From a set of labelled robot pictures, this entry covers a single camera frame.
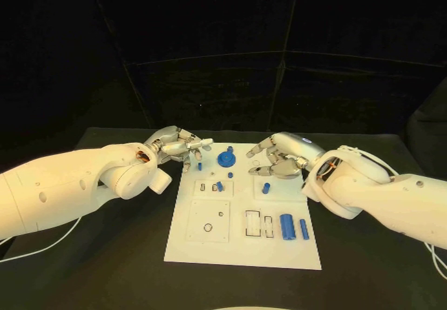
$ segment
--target table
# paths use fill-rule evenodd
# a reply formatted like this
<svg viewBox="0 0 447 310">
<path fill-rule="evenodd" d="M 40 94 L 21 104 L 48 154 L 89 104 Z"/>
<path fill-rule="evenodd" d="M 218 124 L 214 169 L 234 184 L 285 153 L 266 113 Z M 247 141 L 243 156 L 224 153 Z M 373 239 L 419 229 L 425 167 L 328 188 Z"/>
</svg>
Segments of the table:
<svg viewBox="0 0 447 310">
<path fill-rule="evenodd" d="M 155 130 L 86 131 L 78 149 L 146 141 Z M 217 142 L 256 143 L 267 132 L 195 132 Z M 423 173 L 394 135 L 305 134 L 326 150 L 357 146 L 400 173 Z M 365 212 L 345 220 L 312 200 L 322 271 L 164 262 L 181 163 L 162 195 L 146 190 L 86 216 L 47 252 L 0 264 L 2 309 L 447 309 L 446 282 L 417 240 Z M 48 246 L 73 223 L 19 236 L 9 256 Z"/>
</svg>

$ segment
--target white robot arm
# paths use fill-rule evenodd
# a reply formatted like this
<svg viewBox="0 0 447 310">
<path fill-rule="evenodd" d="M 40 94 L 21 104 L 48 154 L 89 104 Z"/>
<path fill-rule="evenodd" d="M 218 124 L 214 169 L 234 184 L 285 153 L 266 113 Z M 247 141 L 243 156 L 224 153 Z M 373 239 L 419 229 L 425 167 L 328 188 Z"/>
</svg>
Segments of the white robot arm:
<svg viewBox="0 0 447 310">
<path fill-rule="evenodd" d="M 447 182 L 414 174 L 397 175 L 365 151 L 342 146 L 325 152 L 288 132 L 270 136 L 247 156 L 263 149 L 273 165 L 253 168 L 251 174 L 296 178 L 306 169 L 302 192 L 337 215 L 352 219 L 365 210 L 390 229 L 447 249 Z"/>
<path fill-rule="evenodd" d="M 40 158 L 0 174 L 0 239 L 41 231 L 94 212 L 112 199 L 132 199 L 148 187 L 162 194 L 172 178 L 158 165 L 191 167 L 213 139 L 171 126 L 146 143 L 107 145 Z"/>
</svg>

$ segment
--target blue disc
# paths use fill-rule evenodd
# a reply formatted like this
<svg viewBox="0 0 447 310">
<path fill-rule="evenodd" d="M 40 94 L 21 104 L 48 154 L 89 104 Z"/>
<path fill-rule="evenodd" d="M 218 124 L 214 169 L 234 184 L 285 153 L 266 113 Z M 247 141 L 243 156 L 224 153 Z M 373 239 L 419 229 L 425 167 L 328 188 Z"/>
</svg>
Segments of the blue disc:
<svg viewBox="0 0 447 310">
<path fill-rule="evenodd" d="M 217 162 L 226 168 L 236 164 L 236 154 L 233 152 L 223 152 L 217 157 Z"/>
</svg>

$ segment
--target robotic hand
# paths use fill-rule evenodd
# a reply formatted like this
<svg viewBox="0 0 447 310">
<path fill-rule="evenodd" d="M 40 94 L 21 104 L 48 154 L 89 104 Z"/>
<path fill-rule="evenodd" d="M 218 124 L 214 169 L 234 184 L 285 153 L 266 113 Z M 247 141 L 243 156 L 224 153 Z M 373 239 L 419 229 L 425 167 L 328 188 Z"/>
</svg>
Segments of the robotic hand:
<svg viewBox="0 0 447 310">
<path fill-rule="evenodd" d="M 162 194 L 172 178 L 158 167 L 169 160 L 191 167 L 201 139 L 171 126 L 146 143 L 107 145 L 40 158 L 0 174 L 0 239 L 31 233 L 94 212 L 112 199 L 132 199 L 148 187 Z"/>
<path fill-rule="evenodd" d="M 365 210 L 390 229 L 447 249 L 447 182 L 399 175 L 368 152 L 348 146 L 325 152 L 288 132 L 262 141 L 247 157 L 263 149 L 273 165 L 253 168 L 250 174 L 289 179 L 306 169 L 302 192 L 337 215 L 352 219 Z"/>
</svg>

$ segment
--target hole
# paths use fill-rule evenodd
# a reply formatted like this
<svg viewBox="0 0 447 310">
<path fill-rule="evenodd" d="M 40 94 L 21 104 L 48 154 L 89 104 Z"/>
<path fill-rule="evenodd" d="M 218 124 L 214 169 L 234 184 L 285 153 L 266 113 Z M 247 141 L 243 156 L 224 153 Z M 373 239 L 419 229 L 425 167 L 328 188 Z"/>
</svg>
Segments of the hole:
<svg viewBox="0 0 447 310">
<path fill-rule="evenodd" d="M 205 224 L 204 230 L 210 233 L 213 231 L 213 224 Z"/>
<path fill-rule="evenodd" d="M 47 201 L 47 195 L 45 195 L 45 192 L 41 192 L 41 194 L 40 194 L 40 199 L 41 199 L 41 201 L 42 201 L 42 202 L 45 202 L 45 201 Z"/>
<path fill-rule="evenodd" d="M 81 189 L 86 190 L 86 181 L 84 180 L 80 181 L 80 186 L 81 186 Z"/>
</svg>

